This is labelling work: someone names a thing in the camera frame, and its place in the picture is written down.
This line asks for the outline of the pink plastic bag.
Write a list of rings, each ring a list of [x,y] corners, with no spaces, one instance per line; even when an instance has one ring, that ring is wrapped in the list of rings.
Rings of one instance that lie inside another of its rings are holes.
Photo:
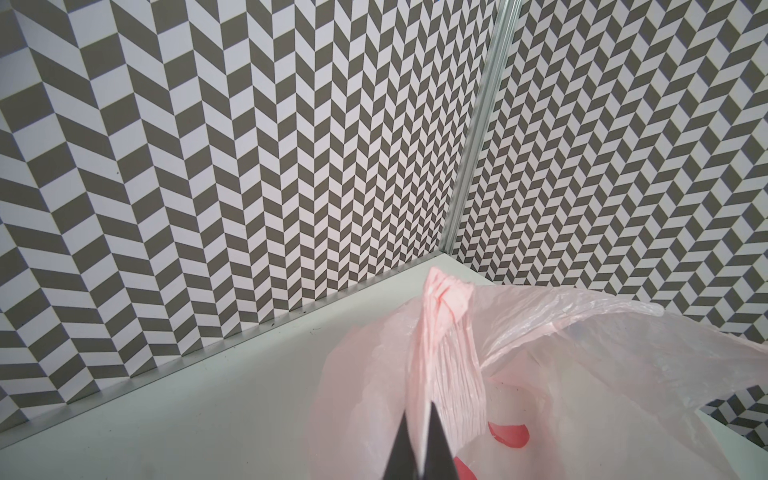
[[[765,346],[658,305],[434,268],[328,355],[309,471],[382,479],[406,415],[422,479],[434,402],[459,479],[733,479],[698,412],[766,380]]]

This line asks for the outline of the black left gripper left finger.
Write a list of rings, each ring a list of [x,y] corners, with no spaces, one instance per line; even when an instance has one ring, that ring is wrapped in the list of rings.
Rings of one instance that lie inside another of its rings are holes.
[[[382,477],[383,480],[418,480],[419,473],[403,415]]]

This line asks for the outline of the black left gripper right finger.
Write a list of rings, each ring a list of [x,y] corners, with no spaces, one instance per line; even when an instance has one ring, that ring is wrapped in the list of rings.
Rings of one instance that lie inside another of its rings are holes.
[[[431,403],[423,480],[458,480],[454,457],[434,402]]]

